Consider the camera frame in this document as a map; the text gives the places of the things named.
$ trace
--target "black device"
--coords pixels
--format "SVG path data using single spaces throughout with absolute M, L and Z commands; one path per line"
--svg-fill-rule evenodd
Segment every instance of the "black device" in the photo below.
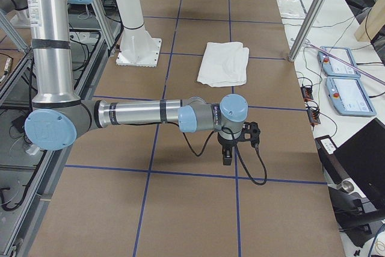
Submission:
M 351 178 L 368 200 L 329 189 L 336 220 L 353 244 L 363 246 L 385 218 L 385 125 L 374 118 L 337 147 L 329 136 L 316 138 L 319 158 L 333 182 Z

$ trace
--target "light blue device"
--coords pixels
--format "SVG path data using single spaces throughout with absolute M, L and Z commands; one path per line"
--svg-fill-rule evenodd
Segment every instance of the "light blue device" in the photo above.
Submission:
M 372 117 L 375 108 L 358 78 L 329 76 L 326 88 L 333 106 L 342 116 Z
M 350 48 L 337 48 L 332 46 L 321 46 L 321 49 L 334 54 L 335 56 L 345 60 L 352 66 L 357 67 L 357 63 L 354 60 L 353 54 Z M 356 70 L 344 65 L 343 63 L 335 60 L 323 54 L 321 51 L 318 52 L 318 61 L 327 76 L 341 76 L 345 78 L 360 78 L 361 74 Z

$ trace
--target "robotic arm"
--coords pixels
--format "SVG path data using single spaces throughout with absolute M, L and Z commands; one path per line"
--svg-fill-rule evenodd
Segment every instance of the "robotic arm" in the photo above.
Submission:
M 38 93 L 25 131 L 34 144 L 60 150 L 108 125 L 179 122 L 182 132 L 219 132 L 224 164 L 231 163 L 231 148 L 244 140 L 248 105 L 242 96 L 230 94 L 219 104 L 200 98 L 110 104 L 80 100 L 73 90 L 67 1 L 28 0 Z

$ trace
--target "metal pole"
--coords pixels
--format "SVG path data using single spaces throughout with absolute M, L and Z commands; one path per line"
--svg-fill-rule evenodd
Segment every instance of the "metal pole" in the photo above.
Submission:
M 8 21 L 8 19 L 0 12 L 0 28 L 3 29 L 8 35 L 8 37 L 12 40 L 14 45 L 16 45 L 19 51 L 24 51 L 24 53 L 28 50 L 28 45 L 26 45 L 24 39 L 20 36 L 16 29 L 12 26 L 12 24 Z
M 300 52 L 300 49 L 303 45 L 303 42 L 305 41 L 307 35 L 309 34 L 310 29 L 312 28 L 312 25 L 318 15 L 319 10 L 321 9 L 323 3 L 325 0 L 313 0 L 309 12 L 307 13 L 307 16 L 301 26 L 300 31 L 298 32 L 298 35 L 294 41 L 294 44 L 290 50 L 289 54 L 289 61 L 294 61 L 297 57 L 298 53 Z
M 114 40 L 114 37 L 112 36 L 111 27 L 109 27 L 108 25 L 102 1 L 93 0 L 92 7 L 94 9 L 96 19 L 99 23 L 99 26 L 102 30 L 102 34 L 107 42 L 108 47 L 113 48 L 115 40 Z

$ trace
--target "white napkin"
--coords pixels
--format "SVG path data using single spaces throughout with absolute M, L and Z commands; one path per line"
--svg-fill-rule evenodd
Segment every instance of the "white napkin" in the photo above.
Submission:
M 211 87 L 231 87 L 246 83 L 248 48 L 241 42 L 208 42 L 198 74 L 198 82 Z

